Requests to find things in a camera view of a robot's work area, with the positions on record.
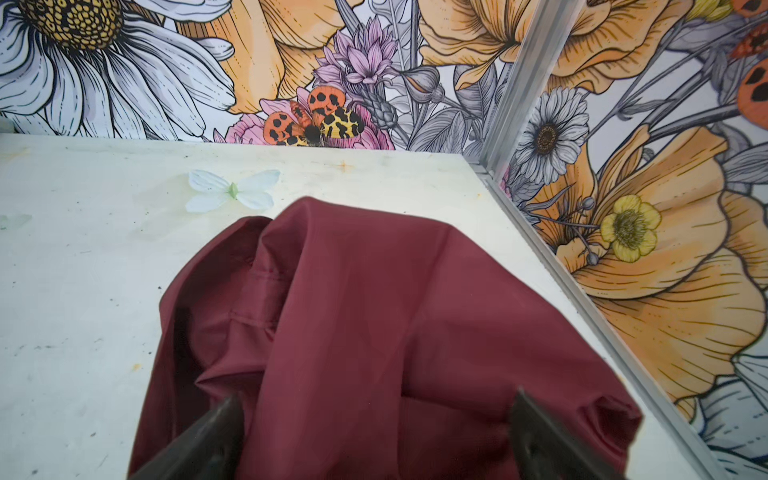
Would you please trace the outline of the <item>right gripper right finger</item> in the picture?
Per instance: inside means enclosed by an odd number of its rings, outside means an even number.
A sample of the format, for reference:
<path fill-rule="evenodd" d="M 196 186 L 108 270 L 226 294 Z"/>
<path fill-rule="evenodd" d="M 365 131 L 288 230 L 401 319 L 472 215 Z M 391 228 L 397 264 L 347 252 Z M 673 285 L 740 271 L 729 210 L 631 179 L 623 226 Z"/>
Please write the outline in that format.
<path fill-rule="evenodd" d="M 521 479 L 624 479 L 522 389 L 508 413 L 508 439 Z"/>

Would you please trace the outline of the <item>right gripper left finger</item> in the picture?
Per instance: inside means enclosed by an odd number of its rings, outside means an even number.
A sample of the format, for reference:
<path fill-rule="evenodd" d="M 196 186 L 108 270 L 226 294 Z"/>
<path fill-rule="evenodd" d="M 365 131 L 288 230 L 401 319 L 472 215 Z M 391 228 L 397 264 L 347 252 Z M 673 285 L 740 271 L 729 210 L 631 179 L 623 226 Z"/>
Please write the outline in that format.
<path fill-rule="evenodd" d="M 129 479 L 234 479 L 243 442 L 244 411 L 234 395 L 207 412 Z"/>

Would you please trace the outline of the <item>maroon cloth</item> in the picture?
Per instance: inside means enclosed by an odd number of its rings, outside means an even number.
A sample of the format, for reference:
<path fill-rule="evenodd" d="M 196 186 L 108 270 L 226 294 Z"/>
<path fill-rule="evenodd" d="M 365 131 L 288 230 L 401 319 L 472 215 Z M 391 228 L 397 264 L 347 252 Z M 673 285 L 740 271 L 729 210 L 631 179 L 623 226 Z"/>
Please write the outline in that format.
<path fill-rule="evenodd" d="M 618 471 L 642 414 L 550 303 L 456 228 L 303 198 L 177 274 L 129 464 L 244 409 L 240 479 L 514 479 L 530 395 Z"/>

